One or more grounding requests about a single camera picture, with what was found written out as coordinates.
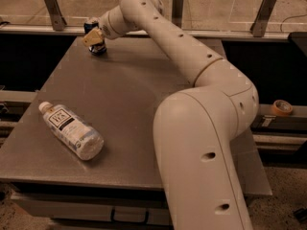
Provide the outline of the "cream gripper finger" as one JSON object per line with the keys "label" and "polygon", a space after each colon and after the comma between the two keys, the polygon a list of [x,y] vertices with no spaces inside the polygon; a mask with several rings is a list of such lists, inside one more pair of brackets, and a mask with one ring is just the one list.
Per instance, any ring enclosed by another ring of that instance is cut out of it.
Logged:
{"label": "cream gripper finger", "polygon": [[92,46],[92,45],[96,45],[99,43],[96,43],[96,32],[95,29],[92,29],[88,34],[86,34],[83,37],[83,44],[87,47]]}

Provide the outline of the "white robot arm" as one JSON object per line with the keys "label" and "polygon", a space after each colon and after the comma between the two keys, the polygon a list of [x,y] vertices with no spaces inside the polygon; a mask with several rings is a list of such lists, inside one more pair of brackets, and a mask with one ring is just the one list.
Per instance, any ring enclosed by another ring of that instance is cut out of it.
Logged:
{"label": "white robot arm", "polygon": [[167,97],[153,142],[175,230],[253,230],[230,143],[249,129],[259,101],[252,81],[167,20],[160,0],[119,0],[84,24],[84,44],[145,31],[191,83]]}

